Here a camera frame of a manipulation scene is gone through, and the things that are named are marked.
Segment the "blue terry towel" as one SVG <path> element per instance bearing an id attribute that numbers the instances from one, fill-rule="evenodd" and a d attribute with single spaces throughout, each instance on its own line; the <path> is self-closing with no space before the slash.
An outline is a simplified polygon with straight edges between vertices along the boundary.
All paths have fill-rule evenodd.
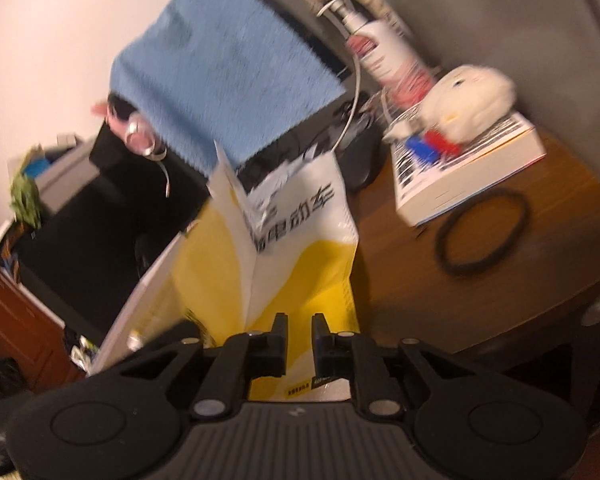
<path id="1" fill-rule="evenodd" d="M 263 0 L 170 0 L 114 59 L 113 94 L 189 166 L 241 164 L 346 88 Z"/>

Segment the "white plush toy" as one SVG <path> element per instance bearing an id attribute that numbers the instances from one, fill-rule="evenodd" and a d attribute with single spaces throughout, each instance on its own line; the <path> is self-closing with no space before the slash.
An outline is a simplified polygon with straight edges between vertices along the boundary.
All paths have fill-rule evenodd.
<path id="1" fill-rule="evenodd" d="M 422 124 L 451 143 L 467 144 L 506 116 L 514 82 L 491 67 L 462 65 L 442 77 L 419 104 Z"/>

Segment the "black computer monitor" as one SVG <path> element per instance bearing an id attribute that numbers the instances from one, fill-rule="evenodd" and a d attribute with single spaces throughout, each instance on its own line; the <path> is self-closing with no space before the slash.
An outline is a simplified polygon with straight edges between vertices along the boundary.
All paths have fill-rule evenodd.
<path id="1" fill-rule="evenodd" d="M 117 185 L 163 158 L 200 181 L 223 150 L 246 188 L 334 152 L 350 192 L 379 174 L 379 131 L 343 60 L 276 0 L 170 0 L 114 58 L 91 162 Z"/>

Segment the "black computer tower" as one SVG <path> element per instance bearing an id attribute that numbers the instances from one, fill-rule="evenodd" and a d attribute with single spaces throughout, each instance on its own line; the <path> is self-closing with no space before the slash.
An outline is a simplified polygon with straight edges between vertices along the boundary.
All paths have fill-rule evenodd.
<path id="1" fill-rule="evenodd" d="M 22 284 L 70 330 L 104 342 L 140 278 L 194 218 L 207 193 L 163 177 L 125 186 L 100 176 L 36 232 L 19 257 Z"/>

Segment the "white pink lotion bottle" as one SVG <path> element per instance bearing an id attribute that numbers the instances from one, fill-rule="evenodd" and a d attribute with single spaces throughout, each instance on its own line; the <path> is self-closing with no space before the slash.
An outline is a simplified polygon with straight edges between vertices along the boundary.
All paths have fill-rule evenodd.
<path id="1" fill-rule="evenodd" d="M 327 10 L 338 16 L 349 33 L 349 50 L 397 106 L 408 110 L 422 102 L 434 86 L 434 76 L 388 23 L 368 20 L 349 9 L 344 0 L 332 0 Z"/>

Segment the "black computer mouse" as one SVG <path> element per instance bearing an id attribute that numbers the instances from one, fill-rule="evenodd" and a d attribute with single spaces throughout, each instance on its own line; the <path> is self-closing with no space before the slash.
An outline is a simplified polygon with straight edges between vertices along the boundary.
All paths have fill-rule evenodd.
<path id="1" fill-rule="evenodd" d="M 355 194 L 371 185 L 380 174 L 386 156 L 381 134 L 372 130 L 359 134 L 343 150 L 338 148 L 338 165 L 347 191 Z"/>

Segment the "yellow white shopping bag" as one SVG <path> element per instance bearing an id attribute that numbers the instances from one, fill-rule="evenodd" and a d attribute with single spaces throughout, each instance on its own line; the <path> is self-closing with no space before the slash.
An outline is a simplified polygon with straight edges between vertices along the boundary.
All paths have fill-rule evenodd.
<path id="1" fill-rule="evenodd" d="M 224 151 L 209 198 L 145 272 L 99 347 L 91 372 L 112 367 L 177 322 L 200 329 L 206 347 L 265 332 L 288 318 L 286 374 L 256 380 L 253 400 L 342 401 L 343 379 L 319 378 L 311 320 L 325 315 L 347 336 L 358 332 L 350 273 L 358 231 L 333 152 L 284 162 L 246 192 Z"/>

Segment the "pink cat-ear headset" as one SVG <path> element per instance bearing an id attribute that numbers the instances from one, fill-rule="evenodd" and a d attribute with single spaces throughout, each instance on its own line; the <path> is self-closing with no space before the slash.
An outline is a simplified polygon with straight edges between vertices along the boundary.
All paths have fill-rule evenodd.
<path id="1" fill-rule="evenodd" d="M 164 144 L 152 125 L 139 112 L 133 112 L 128 119 L 122 119 L 114 111 L 108 101 L 99 101 L 91 107 L 94 115 L 101 117 L 111 132 L 120 139 L 124 146 L 133 154 L 154 162 L 166 178 L 164 196 L 171 195 L 171 180 L 164 159 L 168 154 Z"/>

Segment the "red marker pen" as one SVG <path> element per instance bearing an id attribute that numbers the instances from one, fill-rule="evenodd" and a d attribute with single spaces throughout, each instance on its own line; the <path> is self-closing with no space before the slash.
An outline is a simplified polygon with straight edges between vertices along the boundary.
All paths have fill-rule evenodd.
<path id="1" fill-rule="evenodd" d="M 463 153 L 463 147 L 460 144 L 449 141 L 437 130 L 427 130 L 422 138 L 430 148 L 436 150 L 442 156 L 455 157 Z"/>

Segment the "white thick book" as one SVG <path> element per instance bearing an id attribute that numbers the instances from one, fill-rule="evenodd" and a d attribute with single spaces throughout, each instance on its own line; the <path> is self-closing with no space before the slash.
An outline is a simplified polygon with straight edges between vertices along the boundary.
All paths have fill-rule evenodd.
<path id="1" fill-rule="evenodd" d="M 487 188 L 528 168 L 545 156 L 535 126 L 511 112 L 455 157 L 423 164 L 405 141 L 391 145 L 396 213 L 419 226 L 465 203 Z"/>

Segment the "grey storage box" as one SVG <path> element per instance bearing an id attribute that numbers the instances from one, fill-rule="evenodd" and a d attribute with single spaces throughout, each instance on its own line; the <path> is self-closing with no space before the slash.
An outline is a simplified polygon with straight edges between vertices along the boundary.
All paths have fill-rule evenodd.
<path id="1" fill-rule="evenodd" d="M 95 141 L 93 136 L 82 142 L 34 178 L 43 209 L 49 216 L 57 214 L 84 186 L 99 176 L 99 169 L 90 159 Z"/>

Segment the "blue marker pen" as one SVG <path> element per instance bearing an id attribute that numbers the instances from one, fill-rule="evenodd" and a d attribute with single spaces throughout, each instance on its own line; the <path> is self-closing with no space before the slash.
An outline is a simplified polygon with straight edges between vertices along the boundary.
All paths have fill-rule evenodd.
<path id="1" fill-rule="evenodd" d="M 423 164 L 435 164 L 440 159 L 440 153 L 420 136 L 407 138 L 405 147 L 412 151 Z"/>

